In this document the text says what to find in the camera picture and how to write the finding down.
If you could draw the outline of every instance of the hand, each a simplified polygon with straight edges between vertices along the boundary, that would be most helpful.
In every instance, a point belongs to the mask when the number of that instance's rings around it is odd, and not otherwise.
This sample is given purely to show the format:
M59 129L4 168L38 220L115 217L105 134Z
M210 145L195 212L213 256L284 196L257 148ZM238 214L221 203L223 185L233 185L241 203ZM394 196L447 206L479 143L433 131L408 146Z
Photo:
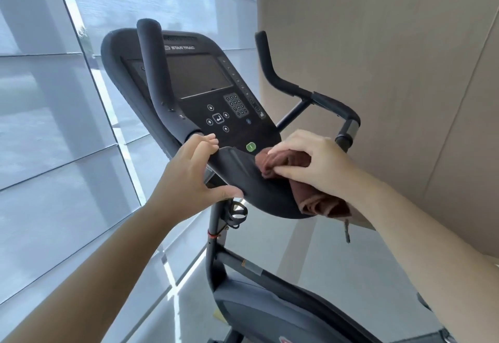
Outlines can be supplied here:
M362 171L331 138L298 130L274 146L269 154L284 150L305 151L312 160L308 167L276 167L277 174L351 202Z
M209 189L203 182L209 157L219 149L214 134L192 135L166 166L145 208L177 224L242 191L231 185Z

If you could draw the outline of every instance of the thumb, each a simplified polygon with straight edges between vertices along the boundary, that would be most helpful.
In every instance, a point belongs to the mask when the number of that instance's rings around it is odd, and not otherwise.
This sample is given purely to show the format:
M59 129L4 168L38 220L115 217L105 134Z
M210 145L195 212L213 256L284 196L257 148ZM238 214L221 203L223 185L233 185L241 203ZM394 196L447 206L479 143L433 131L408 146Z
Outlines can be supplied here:
M287 177L288 179L306 183L306 167L299 166L277 166L274 167L276 174Z
M226 200L229 198L244 197L242 191L239 188L234 187L233 185L222 185L220 187L210 189L208 194L212 203L216 203L218 201Z

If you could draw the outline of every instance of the person's left hand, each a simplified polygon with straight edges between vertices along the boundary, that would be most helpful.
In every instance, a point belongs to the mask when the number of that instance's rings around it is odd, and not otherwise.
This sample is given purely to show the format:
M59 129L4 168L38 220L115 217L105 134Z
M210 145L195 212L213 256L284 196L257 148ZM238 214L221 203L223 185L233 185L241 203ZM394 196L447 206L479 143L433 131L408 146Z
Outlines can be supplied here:
M145 208L177 224L217 201L242 197L231 185L209 189L203 182L209 157L219 149L214 134L192 135L170 160Z

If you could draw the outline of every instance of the green button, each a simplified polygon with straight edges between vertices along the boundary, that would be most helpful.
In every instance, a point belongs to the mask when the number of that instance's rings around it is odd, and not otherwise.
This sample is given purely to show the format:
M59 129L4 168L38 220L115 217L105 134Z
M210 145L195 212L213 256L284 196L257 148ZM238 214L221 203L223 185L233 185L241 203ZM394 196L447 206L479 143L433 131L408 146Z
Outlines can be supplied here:
M257 145L254 144L254 142L250 142L249 144L246 145L246 150L249 152L254 151L257 148Z

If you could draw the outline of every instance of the person's left arm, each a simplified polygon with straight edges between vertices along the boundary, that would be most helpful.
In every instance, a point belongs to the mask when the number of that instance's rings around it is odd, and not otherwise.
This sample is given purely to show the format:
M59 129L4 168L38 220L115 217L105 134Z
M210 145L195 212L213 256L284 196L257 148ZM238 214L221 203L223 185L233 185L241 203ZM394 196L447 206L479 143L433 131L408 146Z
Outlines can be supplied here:
M242 197L242 192L232 186L208 189L204 185L208 158L217 150L214 134L193 135L168 163L145 206L128 218L4 342L100 342L168 232L217 201Z

